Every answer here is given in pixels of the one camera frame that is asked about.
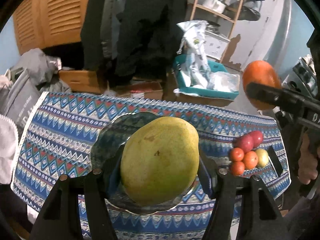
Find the right hand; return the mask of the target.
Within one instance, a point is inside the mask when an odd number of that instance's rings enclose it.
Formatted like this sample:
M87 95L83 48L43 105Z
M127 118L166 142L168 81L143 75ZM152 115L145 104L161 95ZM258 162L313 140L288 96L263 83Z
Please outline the right hand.
M308 134L305 133L302 137L302 144L300 147L300 158L298 161L298 179L304 184L308 185L312 180L318 176L317 158L309 151L310 140Z

